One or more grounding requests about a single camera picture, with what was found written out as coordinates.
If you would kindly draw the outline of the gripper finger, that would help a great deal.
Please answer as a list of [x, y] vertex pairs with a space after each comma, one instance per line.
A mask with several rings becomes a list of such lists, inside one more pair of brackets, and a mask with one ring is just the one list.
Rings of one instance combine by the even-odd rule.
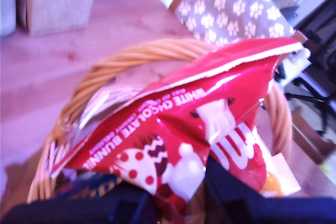
[[254, 189], [224, 169], [214, 158], [208, 158], [205, 174], [207, 208], [251, 208], [263, 202]]
[[110, 191], [117, 201], [114, 216], [157, 216], [157, 207], [153, 197], [145, 190], [121, 183]]

